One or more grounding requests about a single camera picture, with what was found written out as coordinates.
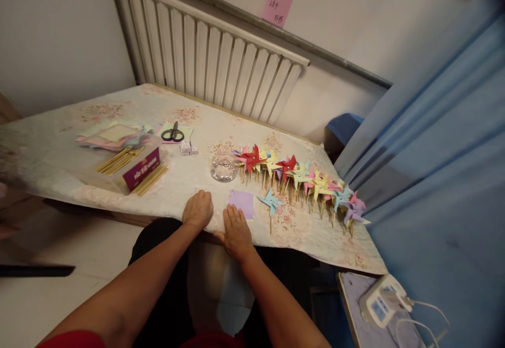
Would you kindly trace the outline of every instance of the blue pinwheel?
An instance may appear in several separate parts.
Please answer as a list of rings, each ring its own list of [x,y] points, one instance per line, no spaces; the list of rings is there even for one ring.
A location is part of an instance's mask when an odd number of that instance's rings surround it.
[[[337,212],[338,206],[342,202],[347,202],[350,195],[351,192],[349,190],[349,187],[345,187],[342,192],[339,192],[338,190],[333,191],[333,196],[335,197],[335,200],[333,201],[335,213]]]
[[[272,196],[272,188],[268,189],[268,193],[265,196],[265,198],[261,198],[259,196],[257,196],[257,197],[265,205],[270,206],[270,217],[274,216],[275,212],[277,211],[278,205],[281,205],[281,206],[284,205],[281,200]]]

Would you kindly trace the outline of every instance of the white cable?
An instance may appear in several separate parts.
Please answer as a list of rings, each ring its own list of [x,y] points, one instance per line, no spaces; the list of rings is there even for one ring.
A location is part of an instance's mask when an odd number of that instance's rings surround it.
[[[426,327],[426,325],[424,325],[424,324],[422,324],[420,322],[417,322],[415,320],[405,319],[405,318],[400,318],[400,319],[398,319],[398,321],[396,321],[396,339],[398,340],[398,345],[400,346],[400,348],[403,348],[403,345],[401,345],[400,334],[398,333],[398,326],[402,322],[409,322],[409,323],[413,323],[413,324],[418,324],[419,326],[423,326],[430,333],[431,337],[433,338],[433,342],[435,343],[435,346],[437,348],[440,348],[439,345],[438,345],[437,340],[435,339],[435,336],[433,335],[433,332],[428,327]]]
[[[447,322],[447,327],[446,327],[446,328],[444,328],[444,329],[442,330],[442,332],[440,332],[440,333],[438,334],[437,338],[435,339],[435,342],[439,342],[440,340],[442,340],[442,338],[443,338],[443,337],[444,337],[444,336],[445,336],[445,335],[449,332],[449,326],[451,325],[451,323],[449,323],[449,320],[446,318],[446,316],[444,315],[444,313],[442,312],[442,310],[440,310],[438,307],[433,306],[432,304],[429,304],[429,303],[425,303],[425,302],[421,302],[421,301],[414,301],[414,300],[411,300],[411,299],[409,299],[409,300],[410,300],[410,302],[412,302],[413,304],[420,304],[420,305],[427,306],[427,307],[430,307],[430,308],[432,308],[432,309],[435,309],[435,310],[437,310],[437,311],[440,313],[440,315],[442,315],[442,316],[443,316],[443,318],[444,318],[444,319],[446,320],[446,322]],[[430,344],[430,345],[428,346],[428,348],[433,348],[433,347],[434,347],[434,345],[433,345],[433,344]]]

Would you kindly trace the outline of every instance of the white radiator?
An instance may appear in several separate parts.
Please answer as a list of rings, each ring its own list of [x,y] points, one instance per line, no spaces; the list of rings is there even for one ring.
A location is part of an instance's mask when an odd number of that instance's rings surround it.
[[[117,0],[140,83],[275,124],[309,60],[179,0]]]

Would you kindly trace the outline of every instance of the forearm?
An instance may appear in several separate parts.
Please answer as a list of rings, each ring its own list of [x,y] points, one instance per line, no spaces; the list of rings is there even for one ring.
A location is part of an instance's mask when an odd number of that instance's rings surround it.
[[[242,264],[242,270],[259,304],[274,347],[330,347],[307,313],[256,251]]]
[[[132,344],[198,234],[194,226],[181,226],[77,308],[46,339],[79,329],[98,333],[107,346]]]

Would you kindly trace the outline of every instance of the black scissors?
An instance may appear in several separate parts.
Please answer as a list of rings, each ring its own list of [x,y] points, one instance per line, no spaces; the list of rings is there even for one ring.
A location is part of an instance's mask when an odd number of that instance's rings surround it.
[[[163,131],[163,133],[161,134],[161,138],[164,141],[173,140],[174,142],[180,142],[180,141],[184,140],[183,132],[181,130],[177,130],[177,127],[178,127],[178,122],[176,121],[174,123],[173,128]]]

